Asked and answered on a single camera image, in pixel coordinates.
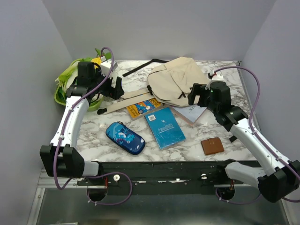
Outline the white flower cover book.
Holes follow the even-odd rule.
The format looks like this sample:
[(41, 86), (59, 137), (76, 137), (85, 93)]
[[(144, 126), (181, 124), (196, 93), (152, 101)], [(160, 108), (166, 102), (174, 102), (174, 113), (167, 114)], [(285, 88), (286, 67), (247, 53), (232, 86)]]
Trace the white flower cover book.
[(190, 125), (194, 125), (206, 110), (205, 107), (200, 107), (198, 105), (189, 105), (186, 107), (170, 106), (170, 109), (173, 113)]

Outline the beige canvas student bag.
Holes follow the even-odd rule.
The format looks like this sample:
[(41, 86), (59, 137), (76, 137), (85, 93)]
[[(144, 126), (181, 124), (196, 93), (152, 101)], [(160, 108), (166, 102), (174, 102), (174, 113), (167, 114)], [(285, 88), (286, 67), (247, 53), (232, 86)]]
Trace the beige canvas student bag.
[(124, 93), (122, 101), (99, 109), (97, 114), (105, 115), (152, 98), (163, 104), (185, 107), (190, 105), (188, 95), (195, 83), (207, 86), (209, 79), (192, 58), (179, 57), (153, 68), (147, 88)]

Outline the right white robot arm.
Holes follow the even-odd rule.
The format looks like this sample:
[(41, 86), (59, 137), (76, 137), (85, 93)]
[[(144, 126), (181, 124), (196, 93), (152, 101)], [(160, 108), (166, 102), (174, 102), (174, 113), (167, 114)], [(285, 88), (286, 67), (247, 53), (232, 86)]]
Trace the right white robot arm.
[(261, 134), (251, 127), (248, 115), (238, 106), (232, 105), (230, 88), (225, 82), (213, 82), (206, 87), (195, 83), (188, 94), (189, 104), (206, 107), (216, 121), (239, 139), (256, 158), (261, 168), (253, 168), (239, 162), (231, 162), (216, 171), (218, 182), (225, 184), (239, 180), (257, 188), (271, 203), (283, 199), (300, 186), (300, 162), (291, 161), (276, 150)]

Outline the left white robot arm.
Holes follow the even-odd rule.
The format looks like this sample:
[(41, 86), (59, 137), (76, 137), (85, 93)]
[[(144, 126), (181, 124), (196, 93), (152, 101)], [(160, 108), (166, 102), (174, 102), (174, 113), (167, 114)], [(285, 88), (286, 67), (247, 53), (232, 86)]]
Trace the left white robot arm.
[(82, 61), (77, 64), (77, 77), (66, 92), (66, 107), (59, 128), (49, 145), (40, 148), (40, 157), (50, 177), (88, 177), (93, 185), (103, 182), (104, 174), (99, 163), (86, 161), (76, 150), (80, 126), (92, 99), (101, 94), (118, 99), (124, 91), (121, 79), (112, 86), (107, 74), (117, 67), (117, 63), (106, 60), (100, 64)]

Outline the colourful children's book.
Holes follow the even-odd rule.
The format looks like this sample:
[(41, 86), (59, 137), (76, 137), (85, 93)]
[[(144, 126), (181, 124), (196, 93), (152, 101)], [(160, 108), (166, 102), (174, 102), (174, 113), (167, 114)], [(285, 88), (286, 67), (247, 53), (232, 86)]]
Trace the colourful children's book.
[(155, 98), (129, 105), (126, 107), (132, 120), (139, 119), (155, 110), (162, 108), (163, 104), (157, 101)]

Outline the yellow toy cabbage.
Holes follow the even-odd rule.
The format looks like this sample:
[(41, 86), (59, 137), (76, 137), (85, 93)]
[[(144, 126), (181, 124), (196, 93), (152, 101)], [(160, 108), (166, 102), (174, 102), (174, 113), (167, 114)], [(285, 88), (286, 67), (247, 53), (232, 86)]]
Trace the yellow toy cabbage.
[(101, 62), (102, 62), (102, 60), (101, 60), (100, 57), (97, 57), (97, 58), (91, 59), (91, 62), (94, 63), (94, 68), (97, 69), (97, 68), (99, 68), (99, 66), (100, 66), (100, 64), (101, 64)]

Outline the blue pencil case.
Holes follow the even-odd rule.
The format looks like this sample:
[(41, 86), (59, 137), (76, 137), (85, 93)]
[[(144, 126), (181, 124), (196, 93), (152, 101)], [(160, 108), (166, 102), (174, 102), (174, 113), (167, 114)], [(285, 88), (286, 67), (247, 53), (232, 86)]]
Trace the blue pencil case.
[(112, 123), (106, 129), (105, 134), (111, 141), (132, 155), (140, 154), (146, 144), (140, 135), (126, 127), (120, 121)]

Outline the blue notebook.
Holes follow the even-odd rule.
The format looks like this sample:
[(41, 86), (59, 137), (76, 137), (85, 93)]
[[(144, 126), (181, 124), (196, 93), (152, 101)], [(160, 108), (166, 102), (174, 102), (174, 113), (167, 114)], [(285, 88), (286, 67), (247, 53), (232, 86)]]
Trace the blue notebook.
[(175, 145), (186, 139), (171, 109), (168, 107), (145, 115), (145, 119), (160, 149)]

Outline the white toy bok choy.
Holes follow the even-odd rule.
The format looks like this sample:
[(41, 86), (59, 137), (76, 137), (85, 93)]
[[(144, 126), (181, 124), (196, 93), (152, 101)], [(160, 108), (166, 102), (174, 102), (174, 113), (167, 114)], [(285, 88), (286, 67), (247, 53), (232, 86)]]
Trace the white toy bok choy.
[(74, 79), (77, 77), (77, 65), (81, 59), (74, 60), (71, 65), (65, 69), (55, 80), (58, 82), (58, 86), (62, 88), (64, 93), (67, 92), (67, 89), (70, 87)]

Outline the brown leather wallet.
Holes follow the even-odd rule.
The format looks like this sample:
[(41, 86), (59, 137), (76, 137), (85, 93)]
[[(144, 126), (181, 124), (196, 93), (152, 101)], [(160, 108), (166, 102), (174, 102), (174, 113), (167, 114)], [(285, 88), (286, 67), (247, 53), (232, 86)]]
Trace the brown leather wallet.
[(224, 152), (224, 147), (219, 137), (202, 140), (201, 145), (205, 155), (212, 155)]

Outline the green vegetable basket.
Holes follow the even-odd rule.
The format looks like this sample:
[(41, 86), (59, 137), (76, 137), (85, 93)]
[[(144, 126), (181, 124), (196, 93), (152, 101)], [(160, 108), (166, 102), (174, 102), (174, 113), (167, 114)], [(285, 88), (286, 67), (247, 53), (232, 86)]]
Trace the green vegetable basket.
[[(91, 61), (92, 58), (81, 58), (80, 62), (83, 62), (83, 61)], [(101, 58), (102, 62), (106, 60), (105, 57), (102, 57)], [(74, 79), (74, 81), (72, 82), (72, 85), (77, 85), (77, 77)], [(61, 87), (57, 87), (56, 91), (55, 91), (55, 94), (54, 94), (54, 100), (60, 104), (60, 105), (63, 105), (65, 106), (66, 105), (66, 98), (67, 98), (67, 93), (64, 93), (62, 91), (62, 88)]]

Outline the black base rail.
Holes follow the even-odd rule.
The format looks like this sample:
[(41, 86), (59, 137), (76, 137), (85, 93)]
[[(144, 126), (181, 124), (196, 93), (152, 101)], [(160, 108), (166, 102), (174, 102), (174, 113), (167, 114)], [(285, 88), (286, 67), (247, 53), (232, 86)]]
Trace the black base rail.
[(85, 178), (77, 182), (93, 199), (104, 195), (211, 195), (214, 187), (228, 187), (231, 179), (225, 161), (102, 162), (98, 174), (107, 178)]

